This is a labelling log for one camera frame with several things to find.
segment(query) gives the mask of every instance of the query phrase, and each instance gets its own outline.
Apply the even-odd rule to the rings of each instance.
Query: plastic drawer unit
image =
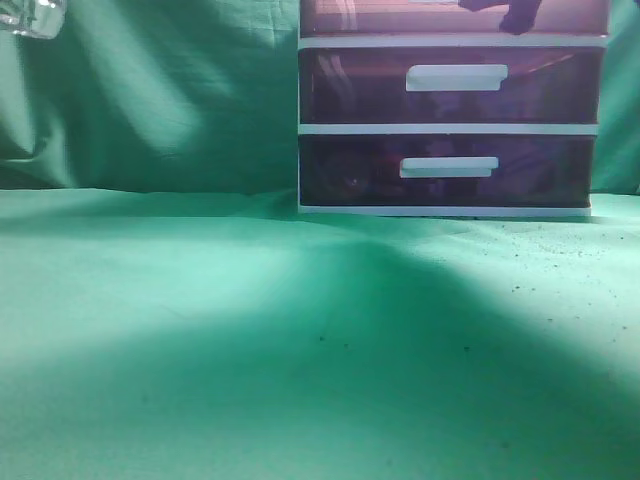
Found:
[[[302,0],[300,211],[588,215],[609,1],[512,3]]]

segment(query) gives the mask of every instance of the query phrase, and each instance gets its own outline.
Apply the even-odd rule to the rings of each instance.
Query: drawer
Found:
[[[609,0],[513,3],[510,10],[506,0],[301,0],[300,35],[608,31]]]
[[[604,51],[305,49],[300,122],[596,123]]]
[[[589,207],[594,137],[301,135],[301,206]]]

